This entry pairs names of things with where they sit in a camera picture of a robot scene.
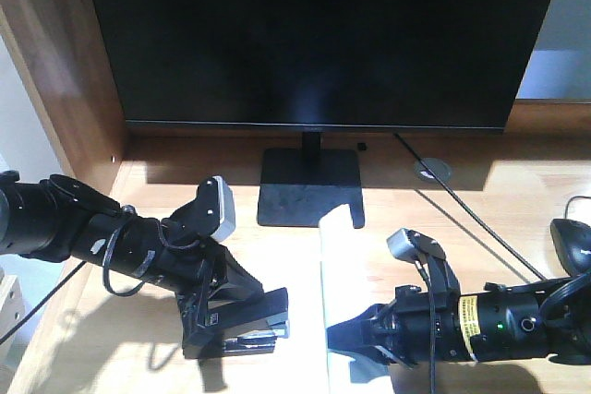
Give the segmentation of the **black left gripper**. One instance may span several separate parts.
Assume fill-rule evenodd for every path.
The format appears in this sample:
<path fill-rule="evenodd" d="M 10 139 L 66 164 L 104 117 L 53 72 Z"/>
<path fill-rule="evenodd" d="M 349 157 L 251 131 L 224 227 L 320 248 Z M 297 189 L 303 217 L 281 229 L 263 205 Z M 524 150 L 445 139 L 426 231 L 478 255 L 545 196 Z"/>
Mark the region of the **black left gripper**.
<path fill-rule="evenodd" d="M 222 344 L 207 325 L 209 302 L 258 300 L 264 293 L 262 284 L 211 238 L 197 236 L 187 245 L 174 245 L 163 228 L 156 228 L 155 235 L 161 248 L 151 262 L 151 283 L 175 294 L 184 357 L 220 357 Z"/>

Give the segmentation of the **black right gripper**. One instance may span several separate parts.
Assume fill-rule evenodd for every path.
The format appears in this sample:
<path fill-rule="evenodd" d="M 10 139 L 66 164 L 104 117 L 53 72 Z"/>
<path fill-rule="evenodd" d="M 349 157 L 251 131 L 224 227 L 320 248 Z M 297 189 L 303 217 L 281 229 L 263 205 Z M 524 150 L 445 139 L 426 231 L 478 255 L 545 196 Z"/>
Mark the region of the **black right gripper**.
<path fill-rule="evenodd" d="M 456 290 L 423 293 L 413 285 L 397 287 L 390 303 L 374 304 L 359 316 L 328 327 L 328 350 L 368 350 L 380 364 L 460 362 L 458 301 Z"/>

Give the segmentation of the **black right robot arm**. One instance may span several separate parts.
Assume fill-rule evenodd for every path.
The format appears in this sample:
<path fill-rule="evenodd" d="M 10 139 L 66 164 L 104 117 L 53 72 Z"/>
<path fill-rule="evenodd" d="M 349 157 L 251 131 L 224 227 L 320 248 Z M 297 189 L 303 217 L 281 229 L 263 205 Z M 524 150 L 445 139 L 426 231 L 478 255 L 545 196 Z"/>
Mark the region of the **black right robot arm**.
<path fill-rule="evenodd" d="M 483 292 L 396 288 L 388 304 L 327 329 L 328 348 L 378 364 L 496 362 L 549 358 L 590 363 L 590 277 L 560 278 Z"/>

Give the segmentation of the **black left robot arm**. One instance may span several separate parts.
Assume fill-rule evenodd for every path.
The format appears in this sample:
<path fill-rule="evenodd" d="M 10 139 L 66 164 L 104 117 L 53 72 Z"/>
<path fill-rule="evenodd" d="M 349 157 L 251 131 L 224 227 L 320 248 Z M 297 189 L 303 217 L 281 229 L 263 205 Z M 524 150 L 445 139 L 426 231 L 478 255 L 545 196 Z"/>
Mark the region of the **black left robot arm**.
<path fill-rule="evenodd" d="M 162 220 L 142 217 L 80 181 L 53 174 L 38 184 L 1 175 L 1 251 L 103 270 L 105 289 L 130 297 L 151 284 L 175 294 L 187 359 L 219 356 L 224 341 L 264 317 L 264 291 L 221 240 L 232 232 L 228 188 L 203 180 L 196 196 Z"/>

